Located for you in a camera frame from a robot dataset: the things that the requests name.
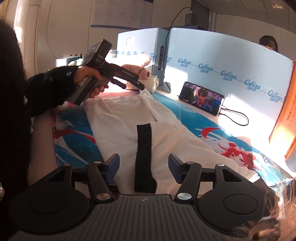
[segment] smartphone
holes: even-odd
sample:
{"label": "smartphone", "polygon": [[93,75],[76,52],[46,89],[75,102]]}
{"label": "smartphone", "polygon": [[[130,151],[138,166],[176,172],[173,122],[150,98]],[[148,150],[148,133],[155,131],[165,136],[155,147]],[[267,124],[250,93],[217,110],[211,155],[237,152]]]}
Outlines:
{"label": "smartphone", "polygon": [[214,91],[185,82],[179,99],[216,116],[220,113],[225,98]]}

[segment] paper notice on wall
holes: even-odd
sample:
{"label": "paper notice on wall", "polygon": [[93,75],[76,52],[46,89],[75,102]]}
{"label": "paper notice on wall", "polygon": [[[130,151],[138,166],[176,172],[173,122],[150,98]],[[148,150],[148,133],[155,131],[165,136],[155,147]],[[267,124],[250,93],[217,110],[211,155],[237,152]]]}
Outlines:
{"label": "paper notice on wall", "polygon": [[271,148],[277,153],[289,155],[296,143],[296,62],[291,78],[289,90],[276,122],[274,130],[269,138]]}
{"label": "paper notice on wall", "polygon": [[126,38],[126,48],[129,48],[129,49],[133,48],[134,43],[135,43],[135,37]]}
{"label": "paper notice on wall", "polygon": [[152,0],[95,0],[91,27],[150,28],[152,11]]}

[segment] white sheet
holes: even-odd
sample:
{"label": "white sheet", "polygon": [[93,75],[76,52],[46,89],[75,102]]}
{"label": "white sheet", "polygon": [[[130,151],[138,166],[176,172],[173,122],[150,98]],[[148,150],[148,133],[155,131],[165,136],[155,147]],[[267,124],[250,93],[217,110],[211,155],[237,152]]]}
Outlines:
{"label": "white sheet", "polygon": [[[171,110],[154,100],[147,90],[137,96],[116,99],[97,96],[87,100],[84,109],[103,158],[107,160],[113,153],[120,156],[120,168],[115,182],[122,194],[136,194],[136,126],[147,123],[151,124],[152,129],[151,172],[157,182],[156,194],[175,195],[180,186],[168,168],[170,153],[176,154],[183,162],[194,161],[205,168],[214,168],[216,164],[223,163],[247,179],[257,175],[215,153],[182,125]],[[212,183],[202,183],[199,194],[210,189]]]}

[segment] metal rivet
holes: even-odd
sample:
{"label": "metal rivet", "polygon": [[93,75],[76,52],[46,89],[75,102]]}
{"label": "metal rivet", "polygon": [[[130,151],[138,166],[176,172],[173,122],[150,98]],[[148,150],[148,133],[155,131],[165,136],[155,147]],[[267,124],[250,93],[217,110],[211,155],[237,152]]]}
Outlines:
{"label": "metal rivet", "polygon": [[24,96],[24,105],[26,105],[27,103],[28,103],[28,98]]}
{"label": "metal rivet", "polygon": [[2,187],[2,185],[0,183],[0,201],[2,200],[3,197],[4,197],[4,188]]}
{"label": "metal rivet", "polygon": [[101,201],[106,201],[106,200],[110,199],[111,196],[108,193],[100,193],[100,194],[96,195],[96,198]]}
{"label": "metal rivet", "polygon": [[180,200],[189,200],[192,198],[192,196],[187,192],[181,192],[177,195],[177,198],[179,198]]}

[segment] hand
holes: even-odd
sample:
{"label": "hand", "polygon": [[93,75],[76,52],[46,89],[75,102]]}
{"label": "hand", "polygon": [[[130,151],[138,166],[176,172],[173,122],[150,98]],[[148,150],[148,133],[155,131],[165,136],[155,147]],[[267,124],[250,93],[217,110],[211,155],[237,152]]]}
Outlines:
{"label": "hand", "polygon": [[[81,68],[78,68],[78,70],[75,72],[74,75],[74,83],[78,83],[86,76],[93,76],[97,80],[103,80],[102,76],[100,75],[100,72],[94,68],[90,68],[88,66],[83,66]],[[105,89],[108,88],[108,85],[105,85],[103,87],[96,88],[93,92],[90,94],[90,98],[94,98],[96,95],[99,95],[100,93],[104,92]]]}
{"label": "hand", "polygon": [[95,88],[93,92],[91,92],[90,98],[94,98],[96,95],[99,95],[100,93],[103,93],[105,91],[105,89],[108,89],[109,86],[105,85],[103,87],[99,88]]}

